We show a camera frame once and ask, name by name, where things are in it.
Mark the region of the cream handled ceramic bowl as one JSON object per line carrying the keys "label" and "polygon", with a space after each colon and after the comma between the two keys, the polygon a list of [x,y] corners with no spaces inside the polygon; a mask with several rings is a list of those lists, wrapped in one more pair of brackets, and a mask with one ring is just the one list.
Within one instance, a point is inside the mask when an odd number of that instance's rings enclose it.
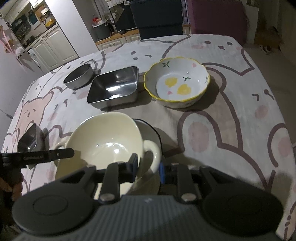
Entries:
{"label": "cream handled ceramic bowl", "polygon": [[[71,148],[74,157],[56,162],[55,178],[67,176],[87,165],[105,169],[111,163],[128,162],[132,153],[138,156],[138,170],[133,183],[120,185],[120,194],[156,195],[159,191],[158,145],[143,140],[134,120],[124,113],[104,113],[85,120],[65,141],[55,148]],[[151,164],[144,163],[145,152],[153,152]]]}

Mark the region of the white ginkgo leaf plate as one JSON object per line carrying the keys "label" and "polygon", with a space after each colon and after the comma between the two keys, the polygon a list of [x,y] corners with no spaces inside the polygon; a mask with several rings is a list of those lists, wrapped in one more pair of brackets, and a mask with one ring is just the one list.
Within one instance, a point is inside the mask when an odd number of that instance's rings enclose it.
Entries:
{"label": "white ginkgo leaf plate", "polygon": [[[149,140],[156,143],[160,150],[160,154],[162,155],[163,154],[162,141],[156,129],[145,120],[141,120],[138,118],[134,118],[133,120],[136,123],[137,127],[139,128],[142,139]],[[153,160],[153,152],[151,151],[145,152],[143,160],[144,160],[144,163],[151,164]]]}

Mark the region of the large rectangular steel container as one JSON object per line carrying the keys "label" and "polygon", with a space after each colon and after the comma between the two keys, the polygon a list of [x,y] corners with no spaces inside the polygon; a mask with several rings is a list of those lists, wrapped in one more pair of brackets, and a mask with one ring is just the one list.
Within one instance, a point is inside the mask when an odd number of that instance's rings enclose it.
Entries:
{"label": "large rectangular steel container", "polygon": [[138,96],[138,80],[137,66],[97,75],[92,80],[86,101],[98,109],[133,103]]}

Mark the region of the yellow rim floral bowl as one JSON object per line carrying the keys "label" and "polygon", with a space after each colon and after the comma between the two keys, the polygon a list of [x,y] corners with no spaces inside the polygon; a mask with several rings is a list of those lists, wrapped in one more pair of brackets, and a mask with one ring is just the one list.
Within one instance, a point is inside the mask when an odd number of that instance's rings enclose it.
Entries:
{"label": "yellow rim floral bowl", "polygon": [[206,67],[185,58],[165,58],[144,74],[144,88],[158,104],[167,108],[187,108],[198,102],[211,82]]}

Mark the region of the small square steel container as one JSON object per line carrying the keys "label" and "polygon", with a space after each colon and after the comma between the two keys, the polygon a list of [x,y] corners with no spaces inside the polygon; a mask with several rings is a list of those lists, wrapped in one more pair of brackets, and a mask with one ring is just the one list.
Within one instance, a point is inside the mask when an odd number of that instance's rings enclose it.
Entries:
{"label": "small square steel container", "polygon": [[[17,151],[20,153],[41,152],[44,148],[45,143],[43,132],[40,127],[34,123],[18,141]],[[44,161],[43,154],[32,154],[29,155],[29,157],[30,159],[25,160],[25,163],[21,165],[21,169],[27,167],[32,169],[34,166]]]}

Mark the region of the bear pattern tablecloth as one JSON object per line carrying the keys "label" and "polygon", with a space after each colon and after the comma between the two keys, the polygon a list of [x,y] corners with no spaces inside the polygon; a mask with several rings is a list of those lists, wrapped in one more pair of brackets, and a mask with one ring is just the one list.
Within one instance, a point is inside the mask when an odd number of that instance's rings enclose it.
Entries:
{"label": "bear pattern tablecloth", "polygon": [[137,66],[144,75],[158,61],[190,58],[203,64],[210,85],[185,109],[158,104],[141,86],[137,102],[116,111],[152,125],[167,161],[207,165],[270,191],[283,204],[277,235],[295,240],[295,158],[276,99],[252,58],[232,37],[178,35],[125,43],[76,59],[35,78],[21,91],[1,150],[14,152],[33,123],[45,130],[51,148],[85,119],[100,114],[87,103],[88,87],[70,90],[65,77],[83,63],[106,73]]}

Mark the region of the round steel bowl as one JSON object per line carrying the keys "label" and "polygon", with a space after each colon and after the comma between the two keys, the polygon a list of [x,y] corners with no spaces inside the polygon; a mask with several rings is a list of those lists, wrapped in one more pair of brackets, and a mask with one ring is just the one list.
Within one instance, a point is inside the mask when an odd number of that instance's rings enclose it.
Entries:
{"label": "round steel bowl", "polygon": [[85,86],[93,77],[93,68],[91,64],[85,63],[74,69],[63,81],[63,83],[72,90]]}

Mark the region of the white kitchen cabinet door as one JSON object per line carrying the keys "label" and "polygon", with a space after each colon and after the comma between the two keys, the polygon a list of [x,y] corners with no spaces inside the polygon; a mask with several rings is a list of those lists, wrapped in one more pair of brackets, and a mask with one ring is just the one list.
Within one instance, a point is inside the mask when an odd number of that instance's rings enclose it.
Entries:
{"label": "white kitchen cabinet door", "polygon": [[41,65],[44,73],[78,58],[74,48],[59,26],[41,35],[29,48],[31,57]]}

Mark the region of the wooden top drawer cabinet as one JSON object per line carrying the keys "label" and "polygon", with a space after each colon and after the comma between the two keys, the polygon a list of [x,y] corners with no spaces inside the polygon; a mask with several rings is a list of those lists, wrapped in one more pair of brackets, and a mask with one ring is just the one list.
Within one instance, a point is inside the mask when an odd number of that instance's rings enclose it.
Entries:
{"label": "wooden top drawer cabinet", "polygon": [[99,40],[95,43],[95,45],[98,48],[98,50],[103,50],[108,47],[113,47],[113,46],[130,43],[134,41],[139,41],[139,40],[141,40],[139,30],[134,29],[134,30],[127,31],[124,34],[112,33],[109,38]]}

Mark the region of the dark grey pot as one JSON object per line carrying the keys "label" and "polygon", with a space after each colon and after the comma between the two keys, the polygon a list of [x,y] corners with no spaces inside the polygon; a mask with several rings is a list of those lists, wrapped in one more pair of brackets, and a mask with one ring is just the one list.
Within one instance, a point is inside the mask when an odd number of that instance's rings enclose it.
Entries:
{"label": "dark grey pot", "polygon": [[93,32],[95,33],[95,42],[107,39],[111,36],[111,28],[109,22],[104,22],[102,24],[98,24],[92,26]]}

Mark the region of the maroon chair cushion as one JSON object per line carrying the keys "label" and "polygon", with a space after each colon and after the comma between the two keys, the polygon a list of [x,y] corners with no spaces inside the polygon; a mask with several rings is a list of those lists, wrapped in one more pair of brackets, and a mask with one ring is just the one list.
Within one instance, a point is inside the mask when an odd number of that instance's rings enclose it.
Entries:
{"label": "maroon chair cushion", "polygon": [[247,39],[247,16],[241,1],[188,1],[193,34],[233,37],[240,45]]}

